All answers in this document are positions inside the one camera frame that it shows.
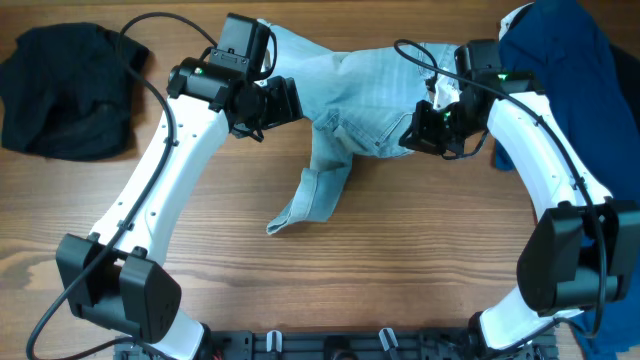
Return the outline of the light blue denim shorts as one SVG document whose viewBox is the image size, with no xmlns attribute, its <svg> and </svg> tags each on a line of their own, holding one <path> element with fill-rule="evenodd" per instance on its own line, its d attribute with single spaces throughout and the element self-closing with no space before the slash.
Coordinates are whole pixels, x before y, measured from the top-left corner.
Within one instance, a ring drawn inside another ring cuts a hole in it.
<svg viewBox="0 0 640 360">
<path fill-rule="evenodd" d="M 417 102 L 433 104 L 439 75 L 401 57 L 391 47 L 336 52 L 284 27 L 275 75 L 295 80 L 312 125 L 312 150 L 295 195 L 266 228 L 275 234 L 299 222 L 325 222 L 333 214 L 356 155 L 393 158 Z"/>
</svg>

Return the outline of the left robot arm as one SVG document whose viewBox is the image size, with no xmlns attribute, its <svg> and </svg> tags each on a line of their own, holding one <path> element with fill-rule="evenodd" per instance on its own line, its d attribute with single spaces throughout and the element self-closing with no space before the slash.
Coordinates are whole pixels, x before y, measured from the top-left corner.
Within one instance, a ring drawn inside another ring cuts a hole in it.
<svg viewBox="0 0 640 360">
<path fill-rule="evenodd" d="M 229 137 L 262 141 L 302 116 L 295 83 L 274 74 L 277 40 L 255 19 L 229 14 L 219 39 L 169 75 L 158 128 L 125 188 L 89 235 L 57 252 L 71 313 L 118 331 L 164 359 L 208 359 L 209 328 L 181 310 L 164 270 L 177 220 L 210 158 Z"/>
</svg>

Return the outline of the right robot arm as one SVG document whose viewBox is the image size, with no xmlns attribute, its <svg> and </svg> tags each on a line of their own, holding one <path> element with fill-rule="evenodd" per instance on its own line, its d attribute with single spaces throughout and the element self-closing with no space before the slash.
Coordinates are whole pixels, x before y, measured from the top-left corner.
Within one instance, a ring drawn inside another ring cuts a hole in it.
<svg viewBox="0 0 640 360">
<path fill-rule="evenodd" d="M 529 193 L 537 224 L 518 259 L 516 287 L 469 325 L 467 355 L 493 359 L 587 310 L 602 315 L 626 297 L 639 253 L 639 207 L 592 176 L 534 74 L 507 71 L 495 41 L 473 40 L 454 58 L 458 100 L 420 101 L 399 143 L 458 160 L 469 137 L 493 137 Z"/>
</svg>

